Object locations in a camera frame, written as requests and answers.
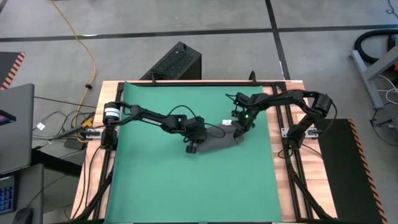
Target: blue backlit keyboard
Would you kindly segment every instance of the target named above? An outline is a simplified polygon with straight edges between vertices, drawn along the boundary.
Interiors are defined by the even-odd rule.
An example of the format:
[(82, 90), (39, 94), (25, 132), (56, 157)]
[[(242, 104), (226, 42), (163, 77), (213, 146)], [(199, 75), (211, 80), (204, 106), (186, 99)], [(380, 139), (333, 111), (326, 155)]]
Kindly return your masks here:
[(15, 209), (14, 176), (0, 178), (0, 215), (13, 212)]

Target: black computer case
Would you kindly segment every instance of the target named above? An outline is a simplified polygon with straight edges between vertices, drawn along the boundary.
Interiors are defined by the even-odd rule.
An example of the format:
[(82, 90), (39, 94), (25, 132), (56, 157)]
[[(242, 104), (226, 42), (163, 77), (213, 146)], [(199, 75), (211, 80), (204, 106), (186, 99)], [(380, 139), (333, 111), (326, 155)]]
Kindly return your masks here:
[(178, 42), (141, 80), (201, 80), (201, 53)]

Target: green mat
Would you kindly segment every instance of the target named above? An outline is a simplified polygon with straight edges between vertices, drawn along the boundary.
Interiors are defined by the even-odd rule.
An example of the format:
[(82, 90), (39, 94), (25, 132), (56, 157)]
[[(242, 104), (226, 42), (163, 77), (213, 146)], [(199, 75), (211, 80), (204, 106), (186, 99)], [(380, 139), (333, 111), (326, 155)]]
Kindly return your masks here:
[[(126, 84), (124, 101), (167, 114), (189, 106), (207, 123), (231, 119), (224, 94), (259, 86), (143, 87)], [(173, 114), (189, 110), (176, 109)], [(106, 223), (282, 221), (265, 112), (242, 144), (187, 154), (183, 137), (139, 121), (122, 126)]]

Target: wooden table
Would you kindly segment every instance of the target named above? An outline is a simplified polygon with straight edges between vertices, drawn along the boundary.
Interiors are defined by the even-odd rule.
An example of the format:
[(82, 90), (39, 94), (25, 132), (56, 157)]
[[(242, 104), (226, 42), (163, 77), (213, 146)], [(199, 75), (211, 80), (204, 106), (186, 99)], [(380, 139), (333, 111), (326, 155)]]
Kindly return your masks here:
[[(262, 82), (273, 82), (268, 80), (261, 80)], [(93, 126), (102, 125), (103, 118), (103, 110), (104, 104), (110, 101), (114, 101), (116, 97), (116, 92), (118, 88), (118, 83), (124, 81), (105, 81), (103, 82), (103, 86), (101, 89), (101, 93), (99, 94), (98, 105), (95, 113), (94, 124)], [(150, 83), (151, 81), (129, 81), (130, 83)], [(178, 82), (178, 83), (192, 83), (192, 82), (227, 82), (226, 80), (164, 80), (158, 81), (161, 82)], [(250, 80), (228, 80), (228, 82), (236, 82), (236, 83), (247, 83), (252, 82)], [(304, 90), (304, 84), (302, 81), (285, 81), (286, 87), (288, 90), (299, 89)], [(272, 94), (272, 89), (269, 86), (264, 86), (263, 91), (268, 94)], [(294, 123), (298, 123), (304, 116), (304, 113), (298, 106), (291, 106), (292, 116)], [(293, 210), (292, 198), (290, 194), (290, 187), (288, 182), (288, 175), (285, 167), (285, 161), (277, 156), (277, 153), (282, 149), (282, 141), (280, 138), (280, 129), (277, 120), (277, 113), (274, 107), (269, 108), (267, 111), (268, 117), (268, 128), (271, 136), (271, 145), (272, 152), (274, 157), (274, 166), (275, 166), (275, 174), (278, 185), (278, 194), (280, 200), (280, 207), (282, 210), (282, 219), (284, 222), (295, 221), (295, 215)], [(289, 126), (287, 123), (286, 112), (282, 107), (282, 115), (284, 117), (285, 126)], [(320, 153), (320, 148), (317, 140), (306, 139), (304, 140), (304, 144), (312, 147), (316, 151)], [(102, 170), (102, 165), (104, 162), (104, 150), (100, 150), (97, 152), (96, 156), (93, 158), (93, 154), (95, 150), (100, 146), (100, 140), (90, 141), (88, 143), (87, 152), (86, 152), (86, 164), (90, 164), (93, 159), (93, 165), (91, 169), (91, 178), (90, 178), (90, 189), (88, 192), (88, 201), (94, 197), (95, 193), (98, 190), (100, 175)], [(326, 176), (325, 166), (323, 165), (323, 161), (319, 155), (316, 155), (311, 150), (308, 150), (306, 147), (302, 147), (300, 150), (303, 169), (305, 173), (305, 178), (307, 181), (308, 190), (311, 192), (315, 200), (323, 207), (323, 209), (332, 217), (336, 217), (336, 210), (333, 204), (333, 199), (331, 197), (330, 187), (328, 183), (328, 179)], [(111, 153), (111, 158), (109, 160), (108, 172), (110, 172), (112, 165), (114, 162), (114, 152)], [(86, 202), (86, 191), (87, 185), (85, 187), (85, 192), (83, 192), (83, 172), (86, 172), (86, 184), (88, 182), (88, 166), (86, 166), (85, 170), (82, 170), (80, 181), (78, 184), (75, 203), (73, 204), (72, 215), (75, 214), (82, 194), (83, 194), (83, 203), (77, 212), (77, 216), (84, 210), (84, 204)], [(298, 193), (298, 201), (300, 204), (300, 211), (302, 217), (306, 217), (305, 214), (305, 205), (303, 201), (303, 197), (301, 191), (296, 187)], [(103, 199), (101, 201), (101, 210), (99, 213), (100, 218), (105, 217), (106, 206), (108, 202), (109, 196), (109, 188), (104, 193)]]

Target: gray floor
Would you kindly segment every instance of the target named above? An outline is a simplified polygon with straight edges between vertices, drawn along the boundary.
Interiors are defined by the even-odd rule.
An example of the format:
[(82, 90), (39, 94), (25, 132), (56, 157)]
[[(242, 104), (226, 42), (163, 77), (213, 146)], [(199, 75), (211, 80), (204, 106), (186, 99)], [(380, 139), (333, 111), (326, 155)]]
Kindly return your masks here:
[[(277, 26), (365, 26), (397, 24), (386, 14), (387, 1), (380, 0), (271, 0)], [(392, 1), (398, 9), (398, 2)], [(81, 35), (163, 32), (181, 30), (271, 28), (263, 0), (81, 0), (57, 1)], [(338, 107), (339, 118), (352, 118), (364, 145), (364, 152), (378, 189), (387, 219), (398, 222), (398, 150), (376, 137), (369, 124), (373, 115), (370, 98), (354, 62), (348, 58), (353, 42), (366, 30), (280, 33), (291, 79), (303, 80), (308, 90), (328, 93)], [(49, 1), (9, 0), (0, 13), (1, 37), (45, 37), (71, 35)], [(272, 33), (186, 35), (85, 40), (98, 65), (94, 89), (86, 104), (96, 105), (103, 80), (140, 78), (178, 41), (203, 54), (203, 79), (247, 79), (251, 70), (258, 78), (283, 79)], [(374, 56), (385, 53), (385, 39), (367, 40), (365, 50)], [(84, 49), (73, 40), (43, 42), (1, 42), (0, 51), (26, 52), (13, 86), (34, 83), (35, 94), (78, 103), (92, 66)], [(380, 88), (389, 88), (382, 80)], [(53, 111), (69, 113), (75, 106), (35, 100), (34, 123)], [(43, 131), (57, 132), (62, 116), (46, 121)], [(378, 129), (390, 142), (396, 133)], [(59, 142), (43, 151), (55, 156), (73, 152)], [(81, 154), (67, 157), (80, 163)], [(46, 172), (46, 183), (59, 174)], [(45, 222), (66, 220), (70, 214), (78, 180), (69, 177), (45, 191)]]

